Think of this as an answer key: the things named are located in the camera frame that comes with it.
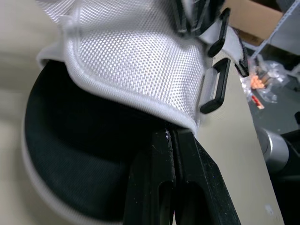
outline black plastic clip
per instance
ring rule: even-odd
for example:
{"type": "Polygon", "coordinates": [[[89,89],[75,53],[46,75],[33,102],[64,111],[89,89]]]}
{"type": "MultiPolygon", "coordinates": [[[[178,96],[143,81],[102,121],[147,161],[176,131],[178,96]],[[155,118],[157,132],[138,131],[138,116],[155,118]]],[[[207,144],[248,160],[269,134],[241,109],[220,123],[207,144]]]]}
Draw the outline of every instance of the black plastic clip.
{"type": "Polygon", "coordinates": [[[187,28],[187,17],[184,13],[183,5],[181,0],[173,0],[172,1],[172,7],[174,11],[175,21],[176,21],[176,27],[178,33],[181,35],[187,35],[188,34],[188,28],[187,28]]]}
{"type": "Polygon", "coordinates": [[[217,83],[216,96],[213,100],[201,106],[200,108],[201,113],[203,114],[211,113],[216,109],[218,109],[223,104],[225,98],[225,90],[226,90],[229,67],[230,67],[230,59],[228,58],[224,58],[220,60],[213,66],[213,68],[216,69],[218,73],[220,73],[219,81],[217,83]]]}
{"type": "Polygon", "coordinates": [[[208,56],[214,57],[216,54],[218,54],[221,49],[224,46],[225,39],[226,39],[226,33],[227,33],[227,27],[228,27],[228,21],[229,21],[229,15],[230,15],[230,8],[224,9],[224,11],[220,15],[220,20],[222,21],[222,26],[219,34],[219,40],[216,41],[208,50],[208,56]]]}

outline cardboard box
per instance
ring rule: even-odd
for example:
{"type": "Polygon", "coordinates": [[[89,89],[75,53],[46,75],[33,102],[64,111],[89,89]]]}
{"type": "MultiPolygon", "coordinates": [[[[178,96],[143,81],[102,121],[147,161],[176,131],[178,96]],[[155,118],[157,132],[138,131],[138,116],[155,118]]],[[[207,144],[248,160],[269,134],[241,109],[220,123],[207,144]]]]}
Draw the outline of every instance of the cardboard box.
{"type": "Polygon", "coordinates": [[[226,0],[223,8],[231,8],[229,24],[232,27],[266,40],[275,29],[283,13],[264,6],[266,0],[255,1],[226,0]]]}

